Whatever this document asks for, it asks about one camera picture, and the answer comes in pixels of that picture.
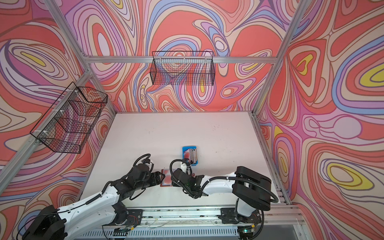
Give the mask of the red leather card holder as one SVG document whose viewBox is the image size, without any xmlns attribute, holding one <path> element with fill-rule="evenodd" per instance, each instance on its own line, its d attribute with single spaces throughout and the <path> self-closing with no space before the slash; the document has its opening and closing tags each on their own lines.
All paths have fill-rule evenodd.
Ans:
<svg viewBox="0 0 384 240">
<path fill-rule="evenodd" d="M 161 173 L 165 175 L 162 183 L 160 184 L 160 187 L 172 187 L 173 181 L 172 176 L 169 169 L 162 169 Z"/>
</svg>

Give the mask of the pink white credit card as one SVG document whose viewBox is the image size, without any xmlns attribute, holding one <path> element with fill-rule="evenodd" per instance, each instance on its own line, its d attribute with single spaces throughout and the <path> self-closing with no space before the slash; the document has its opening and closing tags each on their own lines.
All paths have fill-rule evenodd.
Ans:
<svg viewBox="0 0 384 240">
<path fill-rule="evenodd" d="M 169 187 L 172 186 L 172 175 L 169 170 L 163 169 L 163 174 L 165 178 L 163 180 L 163 186 Z"/>
</svg>

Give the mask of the blue plastic card tray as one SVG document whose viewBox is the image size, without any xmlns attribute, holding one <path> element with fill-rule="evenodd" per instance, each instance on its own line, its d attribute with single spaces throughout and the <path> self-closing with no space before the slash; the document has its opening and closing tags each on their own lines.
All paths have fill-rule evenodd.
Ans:
<svg viewBox="0 0 384 240">
<path fill-rule="evenodd" d="M 182 157 L 187 159 L 191 166 L 198 164 L 198 154 L 196 146 L 184 146 L 182 147 Z"/>
</svg>

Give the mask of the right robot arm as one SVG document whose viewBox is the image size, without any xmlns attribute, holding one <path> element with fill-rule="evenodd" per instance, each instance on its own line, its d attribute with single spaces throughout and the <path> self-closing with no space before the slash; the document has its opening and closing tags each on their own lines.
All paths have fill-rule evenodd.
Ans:
<svg viewBox="0 0 384 240">
<path fill-rule="evenodd" d="M 189 161 L 176 159 L 170 163 L 169 173 L 173 186 L 181 188 L 192 199 L 214 194 L 235 195 L 234 209 L 229 214 L 228 209 L 222 209 L 218 216 L 227 224 L 261 224 L 264 212 L 271 210 L 272 203 L 279 202 L 272 192 L 271 179 L 243 166 L 228 175 L 210 177 L 194 175 Z"/>
</svg>

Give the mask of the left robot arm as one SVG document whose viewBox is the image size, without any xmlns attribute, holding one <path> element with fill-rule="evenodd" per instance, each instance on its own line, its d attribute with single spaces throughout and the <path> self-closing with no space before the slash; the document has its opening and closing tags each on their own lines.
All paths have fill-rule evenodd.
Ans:
<svg viewBox="0 0 384 240">
<path fill-rule="evenodd" d="M 108 181 L 101 191 L 73 204 L 55 208 L 50 205 L 25 223 L 21 240 L 74 240 L 103 225 L 122 225 L 128 219 L 125 199 L 134 200 L 136 191 L 159 186 L 165 178 L 154 172 L 151 154 L 140 156 L 121 178 Z"/>
</svg>

